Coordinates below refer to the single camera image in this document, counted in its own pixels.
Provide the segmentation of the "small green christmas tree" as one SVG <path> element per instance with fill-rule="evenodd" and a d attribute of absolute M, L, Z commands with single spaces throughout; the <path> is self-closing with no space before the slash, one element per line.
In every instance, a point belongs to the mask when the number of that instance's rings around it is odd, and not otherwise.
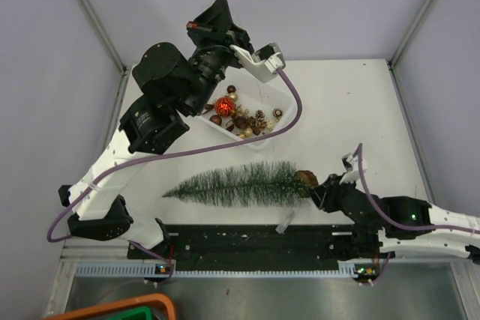
<path fill-rule="evenodd" d="M 297 208 L 318 185 L 312 171 L 300 170 L 293 162 L 262 161 L 201 172 L 163 197 L 222 208 Z"/>

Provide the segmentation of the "white plastic basket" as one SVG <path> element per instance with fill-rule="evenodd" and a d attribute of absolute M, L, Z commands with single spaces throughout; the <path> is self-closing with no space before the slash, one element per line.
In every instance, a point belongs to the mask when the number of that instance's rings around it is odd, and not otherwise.
<path fill-rule="evenodd" d="M 235 105 L 242 116 L 254 118 L 259 111 L 264 114 L 264 122 L 268 126 L 261 135 L 284 128 L 296 116 L 296 100 L 280 77 L 262 83 L 244 69 L 230 68 L 226 71 L 226 79 L 218 85 L 208 103 L 214 104 L 225 97 L 230 85 L 236 89 L 238 99 Z"/>

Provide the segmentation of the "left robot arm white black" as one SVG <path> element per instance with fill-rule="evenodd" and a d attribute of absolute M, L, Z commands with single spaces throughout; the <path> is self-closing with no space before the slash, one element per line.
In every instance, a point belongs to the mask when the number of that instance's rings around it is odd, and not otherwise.
<path fill-rule="evenodd" d="M 233 47 L 254 50 L 248 33 L 233 22 L 227 0 L 215 0 L 186 29 L 196 47 L 192 56 L 185 58 L 168 42 L 151 46 L 131 72 L 141 96 L 84 177 L 59 188 L 70 238 L 123 238 L 154 257 L 168 253 L 170 240 L 159 221 L 128 209 L 122 191 L 149 156 L 164 154 L 188 132 L 183 119 L 204 111 L 227 68 L 240 66 Z"/>

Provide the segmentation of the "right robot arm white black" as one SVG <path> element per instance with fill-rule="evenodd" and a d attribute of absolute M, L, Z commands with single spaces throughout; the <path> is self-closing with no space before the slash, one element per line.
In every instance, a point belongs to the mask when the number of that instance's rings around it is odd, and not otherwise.
<path fill-rule="evenodd" d="M 365 175 L 332 174 L 309 189 L 315 206 L 353 221 L 350 248 L 361 257 L 379 253 L 443 254 L 479 263 L 479 218 L 409 196 L 379 197 Z"/>

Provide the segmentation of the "dark brown small bauble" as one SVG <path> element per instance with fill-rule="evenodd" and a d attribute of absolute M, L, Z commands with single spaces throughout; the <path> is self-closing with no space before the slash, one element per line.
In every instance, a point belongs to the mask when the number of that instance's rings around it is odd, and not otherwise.
<path fill-rule="evenodd" d="M 236 87 L 234 85 L 229 85 L 227 87 L 227 93 L 231 94 L 231 93 L 234 93 L 234 92 L 236 92 Z"/>

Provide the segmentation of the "gold small bauble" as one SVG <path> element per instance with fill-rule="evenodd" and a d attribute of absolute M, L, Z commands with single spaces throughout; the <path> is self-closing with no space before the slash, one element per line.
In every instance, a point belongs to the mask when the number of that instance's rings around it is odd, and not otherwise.
<path fill-rule="evenodd" d="M 235 103 L 238 100 L 238 95 L 235 92 L 229 93 L 229 98 Z"/>

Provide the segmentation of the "red glitter bauble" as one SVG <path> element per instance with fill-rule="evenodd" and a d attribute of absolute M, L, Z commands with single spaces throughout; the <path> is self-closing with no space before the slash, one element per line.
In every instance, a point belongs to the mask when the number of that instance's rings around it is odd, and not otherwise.
<path fill-rule="evenodd" d="M 235 107 L 235 102 L 230 97 L 220 97 L 214 104 L 215 112 L 223 118 L 230 117 Z"/>

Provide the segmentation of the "brown pine cone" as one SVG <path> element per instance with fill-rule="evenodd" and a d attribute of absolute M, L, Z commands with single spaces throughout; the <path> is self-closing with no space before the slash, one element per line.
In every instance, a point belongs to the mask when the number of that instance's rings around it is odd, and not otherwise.
<path fill-rule="evenodd" d="M 256 120 L 264 120 L 265 119 L 265 113 L 262 110 L 257 110 L 255 113 L 255 118 Z"/>

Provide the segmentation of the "orange plastic crate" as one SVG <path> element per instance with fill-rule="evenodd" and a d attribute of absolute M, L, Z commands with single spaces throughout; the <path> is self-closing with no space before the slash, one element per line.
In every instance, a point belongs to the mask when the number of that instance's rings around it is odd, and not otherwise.
<path fill-rule="evenodd" d="M 152 293 L 132 298 L 125 298 L 105 304 L 85 307 L 70 312 L 47 316 L 45 319 L 68 320 L 68 319 L 93 319 L 98 316 L 111 315 L 121 311 L 132 310 L 137 307 L 152 307 L 160 310 L 167 319 L 177 319 L 177 313 L 172 300 L 164 294 Z"/>

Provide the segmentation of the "green plastic crate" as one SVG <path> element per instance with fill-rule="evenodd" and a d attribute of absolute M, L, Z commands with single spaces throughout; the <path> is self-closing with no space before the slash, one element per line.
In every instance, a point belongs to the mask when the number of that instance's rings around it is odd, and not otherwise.
<path fill-rule="evenodd" d="M 122 310 L 112 315 L 106 315 L 106 320 L 153 320 L 153 312 L 147 306 L 134 307 L 128 310 Z"/>

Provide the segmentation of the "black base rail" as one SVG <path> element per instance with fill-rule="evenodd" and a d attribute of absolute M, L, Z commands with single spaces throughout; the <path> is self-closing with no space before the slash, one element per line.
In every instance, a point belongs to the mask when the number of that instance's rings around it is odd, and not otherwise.
<path fill-rule="evenodd" d="M 386 258 L 371 248 L 362 256 L 353 225 L 168 225 L 169 238 L 152 252 L 181 270 L 334 270 L 339 262 Z"/>

